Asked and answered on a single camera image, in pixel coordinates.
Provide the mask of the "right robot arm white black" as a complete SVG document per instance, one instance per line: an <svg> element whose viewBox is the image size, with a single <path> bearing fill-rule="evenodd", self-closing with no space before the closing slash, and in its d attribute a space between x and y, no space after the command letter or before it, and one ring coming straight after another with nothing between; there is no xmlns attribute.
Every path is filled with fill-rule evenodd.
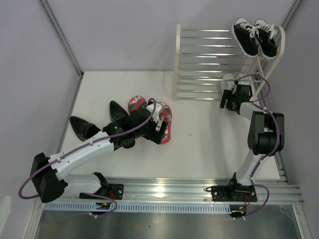
<svg viewBox="0 0 319 239"><path fill-rule="evenodd" d="M220 85L222 99L220 108L235 112L250 121L247 144L249 152L226 186L211 188L215 202L256 202L255 176L263 163L285 143L285 124L282 113L273 113L251 101L252 89L237 82Z"/></svg>

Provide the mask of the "white sneaker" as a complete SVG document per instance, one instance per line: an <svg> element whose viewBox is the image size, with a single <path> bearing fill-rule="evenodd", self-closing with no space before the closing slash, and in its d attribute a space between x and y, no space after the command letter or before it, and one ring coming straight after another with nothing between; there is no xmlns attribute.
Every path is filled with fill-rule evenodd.
<svg viewBox="0 0 319 239"><path fill-rule="evenodd" d="M252 76L247 76L247 74L239 73L236 76L236 80L238 81L239 85L252 86L256 78Z"/></svg>
<svg viewBox="0 0 319 239"><path fill-rule="evenodd" d="M220 91L222 96L224 95L224 91L228 90L230 92L233 91L235 86L235 76L231 73L227 73L222 77L222 81L220 83Z"/></svg>

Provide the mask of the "red green flip-flop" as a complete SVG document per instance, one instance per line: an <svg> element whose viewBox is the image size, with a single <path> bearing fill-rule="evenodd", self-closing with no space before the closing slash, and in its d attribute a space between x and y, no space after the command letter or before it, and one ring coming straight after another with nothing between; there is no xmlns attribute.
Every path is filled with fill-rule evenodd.
<svg viewBox="0 0 319 239"><path fill-rule="evenodd" d="M159 115L159 123L157 125L157 131L160 131L161 124L163 122L167 123L167 126L165 128L165 136L161 141L161 144L166 144L171 140L172 111L171 111L171 108L166 103L160 102L160 104L164 107L164 109Z"/></svg>
<svg viewBox="0 0 319 239"><path fill-rule="evenodd" d="M131 113L132 111L138 109L139 107L145 107L148 105L148 102L143 96L134 96L129 100L128 103L128 111Z"/></svg>

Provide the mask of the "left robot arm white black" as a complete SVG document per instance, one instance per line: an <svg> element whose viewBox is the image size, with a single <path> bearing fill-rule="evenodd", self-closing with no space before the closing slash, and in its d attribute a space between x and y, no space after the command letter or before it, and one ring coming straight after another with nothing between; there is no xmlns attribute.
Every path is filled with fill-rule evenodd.
<svg viewBox="0 0 319 239"><path fill-rule="evenodd" d="M110 197L112 187L102 173L75 175L73 171L99 156L117 149L131 148L138 138L161 144L165 137L168 121L152 116L147 109L138 109L130 114L126 111L111 114L111 122L103 129L97 128L79 117L72 116L70 123L82 143L68 151L34 157L31 174L32 183L43 203L59 197L80 199L103 199Z"/></svg>

